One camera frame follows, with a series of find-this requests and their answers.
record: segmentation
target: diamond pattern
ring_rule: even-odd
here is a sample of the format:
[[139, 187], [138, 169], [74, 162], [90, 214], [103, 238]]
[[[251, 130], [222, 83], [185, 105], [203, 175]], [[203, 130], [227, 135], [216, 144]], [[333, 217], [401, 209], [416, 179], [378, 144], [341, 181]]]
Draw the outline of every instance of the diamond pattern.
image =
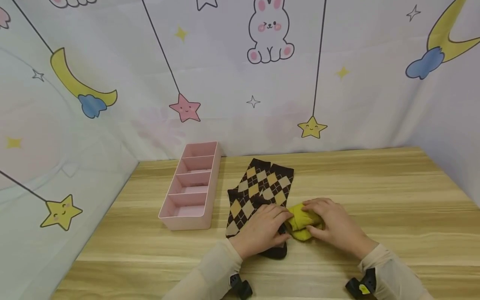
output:
[[230, 213], [226, 236], [236, 235], [262, 204], [277, 203], [285, 207], [292, 182], [293, 169], [254, 158], [238, 186], [228, 190]]

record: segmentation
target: backdrop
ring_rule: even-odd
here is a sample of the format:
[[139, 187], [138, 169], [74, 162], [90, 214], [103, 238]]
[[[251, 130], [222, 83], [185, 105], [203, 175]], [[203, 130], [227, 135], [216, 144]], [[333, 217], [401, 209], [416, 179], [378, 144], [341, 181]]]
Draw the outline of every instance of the backdrop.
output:
[[[186, 143], [219, 141], [227, 156], [418, 145], [480, 203], [478, 1], [0, 8], [0, 247], [16, 253], [0, 296], [47, 297], [136, 160]], [[64, 210], [49, 201], [72, 217], [54, 219]]]

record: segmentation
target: wood grain surface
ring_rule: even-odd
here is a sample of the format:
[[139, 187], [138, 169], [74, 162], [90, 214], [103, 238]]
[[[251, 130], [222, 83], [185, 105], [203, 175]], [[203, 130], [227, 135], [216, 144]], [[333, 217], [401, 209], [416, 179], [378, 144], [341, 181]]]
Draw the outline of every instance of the wood grain surface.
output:
[[[480, 212], [421, 149], [255, 157], [295, 169], [287, 206], [328, 196], [436, 299], [480, 299]], [[224, 238], [227, 189], [251, 159], [222, 158], [212, 227], [193, 231], [169, 231], [157, 217], [178, 161], [140, 163], [52, 298], [160, 299]], [[361, 277], [357, 263], [321, 242], [290, 240], [283, 261], [251, 258], [241, 276], [253, 299], [351, 299], [344, 285]]]

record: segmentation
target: hand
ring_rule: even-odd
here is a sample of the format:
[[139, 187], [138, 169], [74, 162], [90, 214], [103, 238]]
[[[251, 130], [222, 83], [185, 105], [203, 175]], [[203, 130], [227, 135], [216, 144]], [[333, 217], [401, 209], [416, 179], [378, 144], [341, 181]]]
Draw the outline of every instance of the hand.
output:
[[264, 204], [240, 229], [240, 232], [229, 239], [230, 243], [245, 260], [291, 238], [287, 233], [282, 235], [278, 233], [280, 226], [291, 217], [293, 214], [282, 206]]
[[303, 202], [303, 211], [312, 210], [322, 217], [325, 229], [307, 226], [308, 231], [319, 240], [353, 254], [362, 260], [378, 245], [370, 239], [347, 214], [342, 205], [327, 198], [317, 198]]

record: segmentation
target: finger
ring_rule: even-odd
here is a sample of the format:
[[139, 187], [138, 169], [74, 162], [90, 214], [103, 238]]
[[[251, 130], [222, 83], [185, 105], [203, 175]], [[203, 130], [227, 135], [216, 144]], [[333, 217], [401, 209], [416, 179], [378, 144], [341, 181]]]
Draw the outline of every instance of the finger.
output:
[[274, 218], [275, 228], [280, 228], [285, 221], [293, 217], [293, 214], [288, 210], [286, 212], [281, 212]]
[[329, 205], [335, 204], [335, 202], [333, 202], [330, 198], [323, 198], [322, 201]]
[[277, 215], [283, 212], [288, 212], [288, 209], [284, 208], [283, 206], [275, 205], [274, 209], [268, 212], [268, 215], [271, 218], [275, 218]]
[[264, 211], [265, 209], [267, 209], [268, 205], [266, 204], [263, 204], [262, 206], [260, 206], [259, 209], [257, 209], [257, 213], [261, 213], [262, 211]]
[[301, 208], [303, 211], [313, 210], [317, 215], [323, 216], [328, 209], [328, 204], [325, 202], [313, 203], [305, 205]]
[[277, 207], [276, 204], [269, 204], [265, 208], [265, 213], [268, 214]]
[[330, 234], [328, 233], [328, 231], [321, 230], [321, 229], [315, 228], [315, 227], [310, 226], [310, 225], [307, 226], [307, 230], [310, 232], [310, 234], [313, 237], [315, 237], [319, 240], [323, 240], [323, 241], [328, 241], [329, 240]]
[[303, 205], [308, 205], [308, 204], [312, 204], [312, 203], [318, 203], [319, 201], [323, 201], [323, 200], [326, 200], [328, 198], [315, 198], [315, 199], [310, 199], [310, 200], [307, 200], [307, 201], [303, 201]]
[[283, 244], [284, 242], [286, 242], [288, 239], [290, 239], [292, 236], [289, 235], [288, 233], [284, 233], [284, 234], [279, 234], [277, 236], [275, 236], [273, 238], [273, 245], [274, 246], [278, 246], [280, 244]]

